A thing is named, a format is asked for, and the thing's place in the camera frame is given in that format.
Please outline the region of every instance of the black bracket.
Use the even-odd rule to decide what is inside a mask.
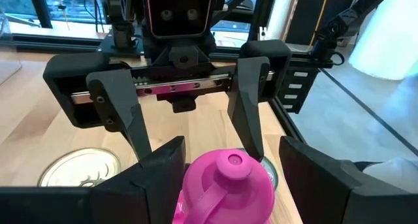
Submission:
[[[86,82],[90,98],[106,130],[121,132],[138,160],[151,153],[131,71],[93,72],[87,75]]]
[[[267,57],[239,58],[228,92],[228,115],[244,148],[258,162],[264,157],[258,104],[269,70]]]

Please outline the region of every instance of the white curtain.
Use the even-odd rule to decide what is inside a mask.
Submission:
[[[388,80],[418,73],[418,0],[384,0],[361,35],[349,63]]]

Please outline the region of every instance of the pink lid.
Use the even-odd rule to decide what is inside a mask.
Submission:
[[[274,188],[263,166],[240,150],[216,150],[194,161],[183,180],[184,224],[266,223]]]

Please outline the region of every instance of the wooden table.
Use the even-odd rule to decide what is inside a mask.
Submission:
[[[78,129],[70,124],[42,79],[52,55],[19,55],[22,69],[0,85],[0,185],[34,186],[48,165],[80,148],[106,148],[119,157],[122,169],[136,163],[130,145],[119,133],[106,132],[104,127]],[[153,149],[184,135],[190,162],[210,150],[242,147],[227,115],[225,93],[200,96],[196,110],[181,114],[172,113],[169,103],[157,102],[154,96],[140,102]],[[259,111],[265,155],[279,174],[272,223],[302,223],[278,155],[284,131],[267,103],[260,104]]]

